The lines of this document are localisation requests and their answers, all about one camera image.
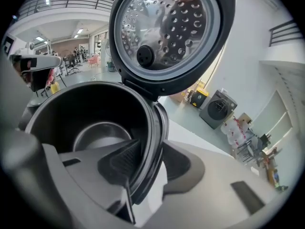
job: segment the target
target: railing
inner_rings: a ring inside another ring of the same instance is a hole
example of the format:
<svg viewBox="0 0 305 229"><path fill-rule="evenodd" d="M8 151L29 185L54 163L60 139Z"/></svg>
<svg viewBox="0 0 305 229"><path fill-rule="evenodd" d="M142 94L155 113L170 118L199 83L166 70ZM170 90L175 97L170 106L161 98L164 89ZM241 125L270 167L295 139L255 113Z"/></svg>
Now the railing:
<svg viewBox="0 0 305 229"><path fill-rule="evenodd" d="M303 35L293 20L275 26L269 31L271 32L269 47L274 43L303 39Z"/></svg>
<svg viewBox="0 0 305 229"><path fill-rule="evenodd" d="M18 11L18 20L37 12L62 8L87 8L110 12L114 0L26 0Z"/></svg>

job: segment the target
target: lid hinge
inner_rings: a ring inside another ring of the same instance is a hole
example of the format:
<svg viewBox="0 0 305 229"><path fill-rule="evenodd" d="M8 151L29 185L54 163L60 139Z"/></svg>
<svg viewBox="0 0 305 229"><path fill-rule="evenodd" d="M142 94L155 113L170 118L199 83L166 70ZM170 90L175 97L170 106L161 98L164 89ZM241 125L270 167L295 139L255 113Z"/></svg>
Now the lid hinge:
<svg viewBox="0 0 305 229"><path fill-rule="evenodd" d="M151 100L153 102L156 102L158 100L159 96L152 94L151 92L147 91L146 89L138 86L137 84L135 84L131 81L128 81L127 79L125 79L125 85L136 90L143 97L148 98L149 100Z"/></svg>

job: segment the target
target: inner lid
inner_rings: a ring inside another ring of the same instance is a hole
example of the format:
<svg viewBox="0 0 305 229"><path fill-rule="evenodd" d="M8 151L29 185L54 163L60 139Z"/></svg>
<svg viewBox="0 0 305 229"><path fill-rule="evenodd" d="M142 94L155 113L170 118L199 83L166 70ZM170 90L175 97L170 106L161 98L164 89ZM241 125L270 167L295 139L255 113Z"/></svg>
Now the inner lid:
<svg viewBox="0 0 305 229"><path fill-rule="evenodd" d="M205 58L220 23L216 0L123 0L114 40L131 72L146 80L168 80Z"/></svg>

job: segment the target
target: trash bin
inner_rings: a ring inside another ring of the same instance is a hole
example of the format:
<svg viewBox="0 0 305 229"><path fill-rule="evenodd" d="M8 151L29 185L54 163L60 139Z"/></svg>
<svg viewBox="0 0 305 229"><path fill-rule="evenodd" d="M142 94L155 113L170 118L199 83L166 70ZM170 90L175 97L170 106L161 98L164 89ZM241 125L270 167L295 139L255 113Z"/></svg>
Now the trash bin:
<svg viewBox="0 0 305 229"><path fill-rule="evenodd" d="M109 72L116 72L116 68L114 67L112 61L111 62L107 62L107 66L108 66L108 71Z"/></svg>
<svg viewBox="0 0 305 229"><path fill-rule="evenodd" d="M198 88L191 98L191 104L194 105L196 108L199 108L208 95L209 93L206 92L204 89Z"/></svg>

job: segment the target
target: black inner pot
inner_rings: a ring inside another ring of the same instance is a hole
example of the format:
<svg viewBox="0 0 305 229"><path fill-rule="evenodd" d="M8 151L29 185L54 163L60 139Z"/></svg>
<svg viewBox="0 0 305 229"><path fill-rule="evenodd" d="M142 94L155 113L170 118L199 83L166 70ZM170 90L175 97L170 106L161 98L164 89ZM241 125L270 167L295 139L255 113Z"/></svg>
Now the black inner pot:
<svg viewBox="0 0 305 229"><path fill-rule="evenodd" d="M58 153L99 148L138 139L148 145L151 119L145 103L117 83L83 83L63 89L35 113L26 132Z"/></svg>

